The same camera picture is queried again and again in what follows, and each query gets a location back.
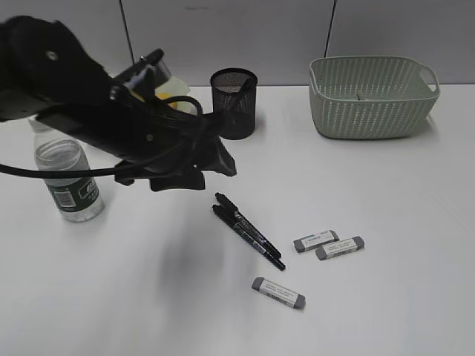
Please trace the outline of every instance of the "black mechanical arm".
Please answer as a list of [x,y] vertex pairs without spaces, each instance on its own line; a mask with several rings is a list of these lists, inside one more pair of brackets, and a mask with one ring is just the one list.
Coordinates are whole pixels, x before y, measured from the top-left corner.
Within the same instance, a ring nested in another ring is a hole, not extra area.
[[[115,168],[0,172],[32,178],[114,175],[130,185],[149,179],[151,190],[204,189],[203,171],[234,176],[235,161],[219,138],[224,113],[203,113],[189,96],[160,100],[155,88],[170,73],[155,50],[111,78],[61,22],[28,16],[0,24],[0,121],[36,115],[67,135],[122,159]],[[172,102],[190,102],[196,114]]]

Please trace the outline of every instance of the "gray eraser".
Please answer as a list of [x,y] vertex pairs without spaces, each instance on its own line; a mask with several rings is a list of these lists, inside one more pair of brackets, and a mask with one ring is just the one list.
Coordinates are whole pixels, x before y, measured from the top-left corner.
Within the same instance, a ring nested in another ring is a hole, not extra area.
[[333,230],[327,230],[317,234],[311,234],[301,239],[294,241],[295,250],[297,252],[305,252],[313,250],[319,246],[325,245],[326,243],[334,243],[339,241],[338,235]]
[[290,289],[279,286],[277,283],[258,277],[252,284],[252,289],[271,297],[278,302],[294,309],[303,309],[305,307],[305,297],[302,294],[295,293]]
[[328,243],[316,249],[315,254],[319,260],[328,260],[329,258],[350,254],[364,247],[364,241],[360,236],[348,240]]

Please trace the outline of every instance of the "woven basket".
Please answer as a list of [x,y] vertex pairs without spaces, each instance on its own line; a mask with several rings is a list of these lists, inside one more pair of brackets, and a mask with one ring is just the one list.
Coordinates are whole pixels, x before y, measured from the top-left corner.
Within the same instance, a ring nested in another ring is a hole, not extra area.
[[[435,90],[421,75],[429,73]],[[335,139],[408,136],[425,120],[439,80],[424,65],[394,56],[349,56],[310,63],[310,106],[318,132]]]

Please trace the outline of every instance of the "pen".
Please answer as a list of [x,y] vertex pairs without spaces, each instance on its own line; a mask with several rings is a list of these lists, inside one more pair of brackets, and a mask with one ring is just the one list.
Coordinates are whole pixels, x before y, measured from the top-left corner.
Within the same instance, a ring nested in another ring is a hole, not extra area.
[[224,194],[216,193],[215,194],[217,202],[220,203],[225,209],[227,209],[234,217],[239,221],[239,223],[252,235],[272,256],[279,259],[282,257],[282,254],[274,247],[273,244],[261,234],[256,227],[248,221],[244,215],[239,212],[239,209],[236,205],[232,203]]
[[239,222],[228,214],[225,208],[219,205],[213,205],[213,211],[222,221],[224,221],[236,234],[241,236],[248,244],[250,244],[257,252],[262,254],[271,264],[279,268],[281,271],[285,269],[285,265],[274,256],[272,256],[263,246],[255,241],[240,225]]

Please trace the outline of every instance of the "pen holder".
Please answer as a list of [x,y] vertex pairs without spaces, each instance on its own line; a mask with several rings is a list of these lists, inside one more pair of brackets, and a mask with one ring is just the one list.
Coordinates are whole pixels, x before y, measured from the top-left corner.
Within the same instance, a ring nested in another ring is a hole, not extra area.
[[255,130],[255,100],[258,78],[240,68],[227,68],[212,75],[213,111],[222,111],[224,139],[245,139]]

